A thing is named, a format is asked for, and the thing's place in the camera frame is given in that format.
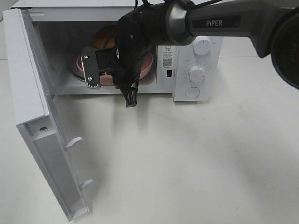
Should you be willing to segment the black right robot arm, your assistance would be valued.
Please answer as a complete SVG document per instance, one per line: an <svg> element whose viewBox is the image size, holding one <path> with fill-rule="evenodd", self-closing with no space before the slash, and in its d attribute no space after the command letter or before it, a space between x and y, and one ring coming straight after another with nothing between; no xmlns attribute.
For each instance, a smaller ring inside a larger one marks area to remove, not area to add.
<svg viewBox="0 0 299 224"><path fill-rule="evenodd" d="M127 106L137 103L142 63L158 45L185 46L197 36L247 37L260 58L271 56L281 78L299 86L299 3L296 0L143 1L116 24L115 46L98 50L99 73L110 73Z"/></svg>

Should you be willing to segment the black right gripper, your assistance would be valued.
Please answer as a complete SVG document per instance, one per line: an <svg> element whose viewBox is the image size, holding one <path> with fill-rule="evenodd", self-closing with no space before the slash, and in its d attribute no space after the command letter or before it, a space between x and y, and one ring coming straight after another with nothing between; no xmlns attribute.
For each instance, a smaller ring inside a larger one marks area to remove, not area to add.
<svg viewBox="0 0 299 224"><path fill-rule="evenodd" d="M137 105L137 94L141 67L152 50L152 46L128 47L116 44L112 48L95 52L100 73L112 76L116 89L120 89L126 100L126 107Z"/></svg>

